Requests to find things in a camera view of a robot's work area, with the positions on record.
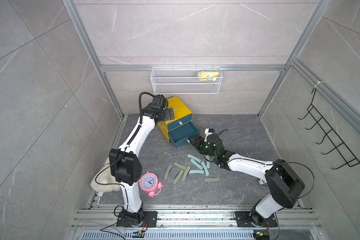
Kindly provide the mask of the teal top drawer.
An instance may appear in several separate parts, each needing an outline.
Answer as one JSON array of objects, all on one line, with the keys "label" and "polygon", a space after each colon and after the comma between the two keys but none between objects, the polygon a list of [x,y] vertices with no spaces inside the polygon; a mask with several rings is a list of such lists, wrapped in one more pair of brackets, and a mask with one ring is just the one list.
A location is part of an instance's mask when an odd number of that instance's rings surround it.
[{"label": "teal top drawer", "polygon": [[191,122],[193,119],[193,114],[190,113],[186,116],[183,116],[181,118],[178,118],[178,119],[174,119],[174,120],[170,120],[168,123],[167,123],[167,129],[168,131],[172,131],[184,124],[187,124],[189,122]]}]

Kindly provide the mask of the teal drawer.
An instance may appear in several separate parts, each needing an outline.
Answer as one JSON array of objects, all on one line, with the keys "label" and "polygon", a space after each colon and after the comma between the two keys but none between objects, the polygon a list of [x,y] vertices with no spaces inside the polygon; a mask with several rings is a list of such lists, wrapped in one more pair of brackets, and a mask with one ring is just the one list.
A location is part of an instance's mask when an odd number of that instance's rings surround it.
[{"label": "teal drawer", "polygon": [[179,148],[188,143],[190,137],[197,137],[200,131],[192,123],[186,123],[178,128],[169,131],[169,140],[175,148]]},{"label": "teal drawer", "polygon": [[178,119],[174,119],[174,120],[170,120],[168,123],[167,123],[167,129],[168,131],[172,131],[184,124],[187,124],[189,122],[191,122],[193,119],[193,114],[190,113],[186,116],[183,116],[181,118],[178,118]]}]

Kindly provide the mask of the olive knife long diagonal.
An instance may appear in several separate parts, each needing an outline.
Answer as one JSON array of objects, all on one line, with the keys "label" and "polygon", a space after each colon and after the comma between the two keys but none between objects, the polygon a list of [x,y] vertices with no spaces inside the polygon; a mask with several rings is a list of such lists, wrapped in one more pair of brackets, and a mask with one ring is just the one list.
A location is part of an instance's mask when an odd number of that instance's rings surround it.
[{"label": "olive knife long diagonal", "polygon": [[187,177],[187,175],[189,174],[190,170],[191,170],[191,167],[190,167],[190,166],[187,166],[186,169],[184,170],[183,175],[182,175],[182,181],[185,181],[185,180],[186,180],[186,177]]}]

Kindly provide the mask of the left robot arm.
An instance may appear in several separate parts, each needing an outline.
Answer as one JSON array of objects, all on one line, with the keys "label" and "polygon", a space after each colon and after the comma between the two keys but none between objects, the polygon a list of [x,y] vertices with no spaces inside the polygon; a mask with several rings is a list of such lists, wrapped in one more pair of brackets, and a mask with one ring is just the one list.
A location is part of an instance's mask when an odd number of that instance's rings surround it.
[{"label": "left robot arm", "polygon": [[140,150],[159,122],[174,119],[169,101],[163,95],[140,93],[139,110],[138,122],[128,138],[120,147],[110,150],[106,164],[91,181],[92,189],[99,193],[122,191],[124,206],[121,217],[134,226],[144,220],[138,187],[142,175],[142,165],[138,159]]}]

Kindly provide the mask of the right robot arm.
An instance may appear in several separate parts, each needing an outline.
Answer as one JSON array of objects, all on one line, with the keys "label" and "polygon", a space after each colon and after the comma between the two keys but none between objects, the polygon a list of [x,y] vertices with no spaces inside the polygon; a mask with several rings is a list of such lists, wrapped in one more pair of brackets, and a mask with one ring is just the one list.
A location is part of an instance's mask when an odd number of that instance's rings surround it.
[{"label": "right robot arm", "polygon": [[269,217],[282,209],[291,209],[302,194],[305,183],[290,166],[293,162],[278,159],[274,162],[255,160],[227,150],[214,129],[206,129],[205,136],[191,136],[189,142],[206,161],[221,169],[240,172],[260,180],[270,193],[251,209],[249,218],[256,227],[262,227]]}]

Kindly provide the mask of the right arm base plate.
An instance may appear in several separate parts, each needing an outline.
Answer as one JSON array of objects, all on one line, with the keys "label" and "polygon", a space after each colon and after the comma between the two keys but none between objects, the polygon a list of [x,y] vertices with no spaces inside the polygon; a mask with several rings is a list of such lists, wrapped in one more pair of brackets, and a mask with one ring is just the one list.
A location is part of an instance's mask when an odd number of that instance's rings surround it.
[{"label": "right arm base plate", "polygon": [[269,218],[264,219],[258,217],[257,215],[251,215],[250,211],[235,211],[233,213],[233,218],[236,220],[238,227],[277,227],[278,222],[276,220],[276,215],[272,214]]}]

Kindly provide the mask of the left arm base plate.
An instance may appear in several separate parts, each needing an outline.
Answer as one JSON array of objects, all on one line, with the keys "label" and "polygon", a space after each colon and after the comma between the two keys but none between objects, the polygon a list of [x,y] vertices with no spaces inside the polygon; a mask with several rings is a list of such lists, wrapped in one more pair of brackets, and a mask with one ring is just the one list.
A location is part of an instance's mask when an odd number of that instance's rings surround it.
[{"label": "left arm base plate", "polygon": [[158,212],[143,211],[138,213],[130,213],[122,210],[119,213],[117,227],[142,227],[146,225],[148,228],[154,228],[157,225]]}]

